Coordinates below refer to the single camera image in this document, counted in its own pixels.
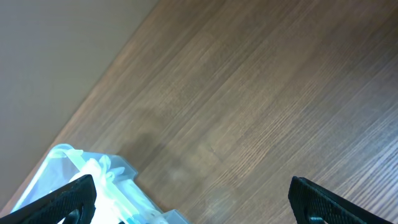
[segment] white plastic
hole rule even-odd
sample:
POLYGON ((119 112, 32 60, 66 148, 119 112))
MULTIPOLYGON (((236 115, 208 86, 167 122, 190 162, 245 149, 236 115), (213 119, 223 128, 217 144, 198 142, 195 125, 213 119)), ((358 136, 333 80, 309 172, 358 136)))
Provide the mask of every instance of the white plastic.
POLYGON ((97 191, 91 223, 188 223, 176 210, 162 213, 134 183, 137 171, 121 156, 84 152, 69 144, 51 149, 12 212, 85 174, 93 176, 97 191))

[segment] black plastic part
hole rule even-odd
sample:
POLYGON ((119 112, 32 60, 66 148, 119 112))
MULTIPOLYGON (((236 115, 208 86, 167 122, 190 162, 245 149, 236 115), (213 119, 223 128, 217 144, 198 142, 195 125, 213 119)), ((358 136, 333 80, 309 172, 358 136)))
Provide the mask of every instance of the black plastic part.
POLYGON ((303 177, 293 177, 289 202, 297 224, 391 224, 303 177))
POLYGON ((0 218, 0 224, 53 224, 65 218, 65 224, 89 224, 94 216, 96 190, 91 175, 58 190, 0 218))

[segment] wooden floor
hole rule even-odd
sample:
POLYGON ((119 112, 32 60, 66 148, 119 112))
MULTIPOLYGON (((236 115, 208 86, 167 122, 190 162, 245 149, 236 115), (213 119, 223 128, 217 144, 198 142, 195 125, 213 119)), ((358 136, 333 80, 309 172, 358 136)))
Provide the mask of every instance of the wooden floor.
POLYGON ((303 176, 398 222, 397 1, 161 1, 54 144, 193 223, 294 223, 303 176))

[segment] floor plank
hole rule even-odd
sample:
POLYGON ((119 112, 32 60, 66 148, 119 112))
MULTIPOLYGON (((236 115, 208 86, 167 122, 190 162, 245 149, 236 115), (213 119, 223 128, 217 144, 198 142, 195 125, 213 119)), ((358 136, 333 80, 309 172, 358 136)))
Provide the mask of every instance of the floor plank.
POLYGON ((294 223, 304 176, 398 222, 395 1, 161 1, 54 144, 194 223, 294 223))

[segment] white wall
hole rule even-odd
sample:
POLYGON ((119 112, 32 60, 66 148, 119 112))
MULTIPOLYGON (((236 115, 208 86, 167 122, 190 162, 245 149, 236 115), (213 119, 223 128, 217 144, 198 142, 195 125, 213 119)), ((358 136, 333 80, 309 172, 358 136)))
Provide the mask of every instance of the white wall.
POLYGON ((156 2, 0 1, 0 208, 156 2))

